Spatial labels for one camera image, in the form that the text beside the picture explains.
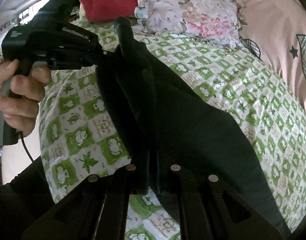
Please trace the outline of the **dark left sleeve forearm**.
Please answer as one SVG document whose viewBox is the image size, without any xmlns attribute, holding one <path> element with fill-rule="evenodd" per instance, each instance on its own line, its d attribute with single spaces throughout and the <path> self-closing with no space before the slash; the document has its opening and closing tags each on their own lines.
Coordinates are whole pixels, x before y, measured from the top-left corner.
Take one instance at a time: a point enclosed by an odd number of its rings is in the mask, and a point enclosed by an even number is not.
<svg viewBox="0 0 306 240">
<path fill-rule="evenodd" d="M 0 239 L 22 239 L 24 232 L 54 207 L 40 157 L 0 185 Z"/>
</svg>

